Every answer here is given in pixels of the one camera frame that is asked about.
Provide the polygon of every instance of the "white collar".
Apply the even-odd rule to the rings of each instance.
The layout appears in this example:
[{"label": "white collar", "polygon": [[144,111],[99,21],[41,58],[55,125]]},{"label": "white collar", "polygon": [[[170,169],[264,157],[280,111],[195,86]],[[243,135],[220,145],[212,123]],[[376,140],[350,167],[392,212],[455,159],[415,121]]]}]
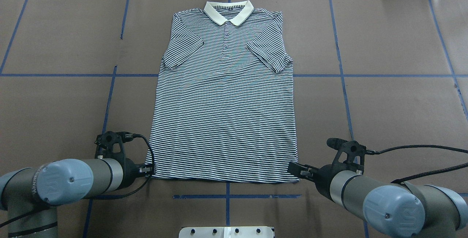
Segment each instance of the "white collar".
[{"label": "white collar", "polygon": [[[236,17],[228,20],[224,18],[213,6],[223,6],[223,7],[233,7],[233,6],[244,6],[244,8],[236,15]],[[208,15],[212,21],[216,22],[218,25],[223,25],[225,22],[230,21],[232,24],[239,26],[241,25],[254,11],[254,6],[250,3],[250,0],[242,1],[240,3],[212,3],[207,2],[204,8],[206,15]]]}]

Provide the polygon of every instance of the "black cable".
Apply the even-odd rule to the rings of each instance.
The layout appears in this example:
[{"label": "black cable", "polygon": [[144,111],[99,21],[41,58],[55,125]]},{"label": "black cable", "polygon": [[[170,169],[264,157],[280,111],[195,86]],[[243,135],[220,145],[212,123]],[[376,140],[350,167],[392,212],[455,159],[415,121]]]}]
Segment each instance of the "black cable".
[{"label": "black cable", "polygon": [[[148,150],[150,151],[151,153],[151,159],[152,159],[152,163],[154,164],[154,167],[153,167],[153,170],[152,170],[152,174],[156,174],[156,162],[154,161],[154,153],[152,151],[152,148],[151,148],[151,145],[149,144],[148,140],[145,138],[144,135],[140,135],[140,134],[134,134],[133,135],[134,138],[143,138],[143,140],[145,141],[145,143],[147,144],[148,146]],[[99,196],[95,196],[95,197],[92,197],[90,199],[93,199],[93,200],[117,200],[117,199],[121,199],[121,198],[125,198],[125,197],[128,197],[130,195],[133,195],[135,193],[137,193],[137,191],[141,190],[147,183],[148,181],[151,179],[151,176],[147,177],[147,180],[145,180],[145,182],[139,187],[137,188],[136,190],[130,192],[130,193],[127,193],[127,194],[124,194],[124,195],[99,195]]]},{"label": "black cable", "polygon": [[15,221],[17,221],[19,219],[25,218],[25,217],[27,217],[29,215],[32,215],[32,214],[35,214],[35,213],[38,213],[40,211],[47,210],[47,209],[48,209],[47,207],[36,207],[30,212],[24,213],[24,214],[22,214],[20,216],[16,216],[15,218],[11,218],[11,219],[9,219],[8,221],[6,221],[4,223],[0,223],[0,228],[2,228],[3,226],[8,225],[10,223],[13,223],[13,222],[15,222]]},{"label": "black cable", "polygon": [[[443,149],[443,150],[452,150],[452,151],[457,151],[457,152],[467,153],[468,154],[468,150],[464,150],[464,149],[461,149],[461,148],[452,148],[452,147],[446,147],[446,146],[439,146],[439,145],[406,145],[406,146],[388,148],[386,150],[381,150],[381,151],[367,150],[366,154],[367,155],[380,155],[380,154],[387,153],[387,152],[392,151],[392,150],[401,150],[401,149],[404,149],[404,148],[440,148],[440,149]],[[446,173],[446,172],[449,172],[449,171],[455,171],[455,170],[459,170],[459,169],[466,168],[466,167],[468,167],[468,163],[464,163],[464,164],[460,164],[460,165],[456,165],[456,166],[453,166],[453,167],[450,167],[450,168],[440,169],[440,170],[436,170],[436,171],[428,171],[428,172],[424,172],[424,173],[419,173],[419,174],[412,175],[412,176],[405,177],[405,178],[399,178],[397,180],[392,181],[391,183],[400,184],[403,181],[414,180],[415,178],[422,178],[422,177],[435,175],[435,174],[440,174],[440,173]]]}]

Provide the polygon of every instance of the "wire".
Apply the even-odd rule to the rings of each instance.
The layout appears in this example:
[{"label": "wire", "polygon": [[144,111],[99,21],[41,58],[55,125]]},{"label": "wire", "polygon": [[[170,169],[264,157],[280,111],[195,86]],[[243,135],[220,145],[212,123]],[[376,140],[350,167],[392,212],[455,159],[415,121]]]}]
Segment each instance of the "wire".
[{"label": "wire", "polygon": [[[367,150],[366,154],[367,155],[380,155],[380,154],[387,153],[387,152],[392,151],[392,150],[401,150],[401,149],[404,149],[404,148],[440,148],[440,149],[443,149],[443,150],[452,150],[452,151],[457,151],[457,152],[467,153],[468,154],[468,150],[464,150],[464,149],[461,149],[461,148],[452,148],[452,147],[446,147],[446,146],[439,146],[439,145],[407,145],[407,146],[399,146],[399,147],[394,147],[394,148],[388,148],[388,149],[382,150],[382,151]],[[414,180],[415,178],[422,178],[422,177],[435,175],[435,174],[440,174],[440,173],[446,173],[446,172],[449,172],[449,171],[455,171],[455,170],[459,170],[459,169],[466,168],[466,167],[468,167],[468,163],[456,165],[456,166],[441,169],[441,170],[419,173],[419,174],[412,175],[412,176],[405,177],[405,178],[399,178],[397,180],[392,181],[391,183],[400,184],[403,181]]]},{"label": "wire", "polygon": [[3,226],[6,226],[10,223],[13,223],[19,219],[22,219],[22,218],[25,218],[26,216],[29,216],[29,215],[32,215],[32,214],[35,214],[35,213],[38,213],[38,212],[41,212],[43,210],[46,210],[48,209],[47,207],[37,207],[37,208],[34,208],[32,211],[30,212],[27,212],[25,214],[22,214],[20,216],[16,216],[15,218],[11,218],[9,219],[8,221],[4,222],[4,223],[0,223],[0,228],[2,228]]},{"label": "wire", "polygon": [[[145,141],[145,143],[147,144],[148,146],[148,150],[150,151],[151,153],[151,159],[152,159],[152,163],[154,164],[154,168],[152,170],[152,174],[154,175],[156,173],[156,162],[154,161],[154,153],[152,151],[152,148],[151,148],[151,145],[149,144],[148,140],[145,138],[144,135],[140,135],[140,134],[134,134],[133,135],[135,138],[139,137],[139,138],[143,138],[143,140]],[[127,193],[127,194],[124,194],[124,195],[99,195],[99,196],[95,196],[95,197],[92,197],[90,199],[92,200],[117,200],[117,199],[121,199],[121,198],[125,198],[125,197],[128,197],[130,195],[133,195],[135,193],[137,193],[137,191],[141,190],[147,183],[148,181],[151,179],[151,176],[147,177],[147,180],[145,180],[145,182],[139,187],[137,188],[136,190],[130,192],[130,193]]]}]

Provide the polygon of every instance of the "white bracket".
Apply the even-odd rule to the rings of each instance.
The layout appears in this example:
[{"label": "white bracket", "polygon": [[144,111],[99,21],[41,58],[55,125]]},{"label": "white bracket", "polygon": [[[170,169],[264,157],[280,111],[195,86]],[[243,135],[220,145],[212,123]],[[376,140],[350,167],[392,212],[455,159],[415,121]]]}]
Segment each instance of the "white bracket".
[{"label": "white bracket", "polygon": [[185,227],[180,230],[179,238],[275,238],[271,227]]}]

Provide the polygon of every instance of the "polo shirt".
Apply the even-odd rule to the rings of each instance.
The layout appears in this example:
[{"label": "polo shirt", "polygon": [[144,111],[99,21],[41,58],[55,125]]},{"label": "polo shirt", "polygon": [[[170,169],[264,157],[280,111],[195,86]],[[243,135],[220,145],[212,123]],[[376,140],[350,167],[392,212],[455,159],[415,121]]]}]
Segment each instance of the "polo shirt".
[{"label": "polo shirt", "polygon": [[149,141],[155,178],[298,181],[287,172],[297,146],[282,25],[249,0],[174,14]]}]

